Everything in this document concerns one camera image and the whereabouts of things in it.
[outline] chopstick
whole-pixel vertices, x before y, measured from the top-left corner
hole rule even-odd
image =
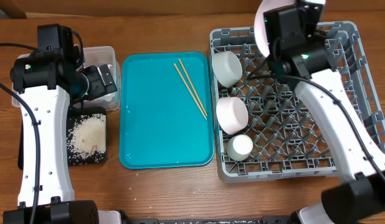
[[[183,75],[181,74],[181,72],[180,72],[180,70],[179,70],[178,66],[176,65],[176,63],[173,63],[173,65],[174,65],[174,67],[176,68],[176,70],[178,71],[178,73],[179,73],[179,75],[180,75],[180,78],[183,80],[183,82],[184,82],[185,86],[187,87],[187,89],[188,89],[188,92],[190,92],[190,95],[191,95],[191,96],[192,96],[192,98],[194,99],[194,101],[195,101],[195,104],[197,104],[197,107],[198,107],[198,109],[201,111],[202,115],[203,115],[203,116],[204,116],[204,118],[206,119],[206,116],[205,116],[205,114],[204,114],[203,110],[202,110],[202,109],[201,109],[201,107],[199,106],[199,104],[198,104],[198,102],[197,102],[197,99],[195,99],[195,96],[193,95],[192,91],[190,90],[190,87],[188,87],[188,84],[186,83],[186,81],[185,81],[185,79],[184,79]]]
[[[184,67],[183,63],[181,62],[181,59],[180,59],[180,58],[179,58],[179,62],[180,62],[181,66],[182,66],[182,68],[183,68],[183,70],[184,70],[184,72],[185,72],[185,74],[186,74],[186,76],[187,76],[188,82],[190,83],[190,85],[191,85],[191,87],[192,87],[192,90],[194,90],[194,93],[195,93],[195,95],[197,96],[197,99],[198,99],[199,104],[201,105],[202,109],[204,110],[205,116],[207,116],[205,107],[204,107],[204,105],[202,104],[201,99],[199,98],[198,93],[197,93],[197,91],[195,90],[192,81],[190,80],[190,76],[188,75],[187,70],[186,70],[186,68]]]

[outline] white bowl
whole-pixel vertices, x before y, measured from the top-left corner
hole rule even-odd
[[[229,88],[242,77],[242,66],[238,57],[230,51],[212,56],[213,72],[222,86]]]
[[[220,98],[216,105],[216,117],[227,134],[235,134],[248,124],[248,111],[238,97]]]
[[[253,147],[254,143],[251,138],[240,134],[231,138],[227,143],[227,155],[235,161],[243,161],[249,157]]]

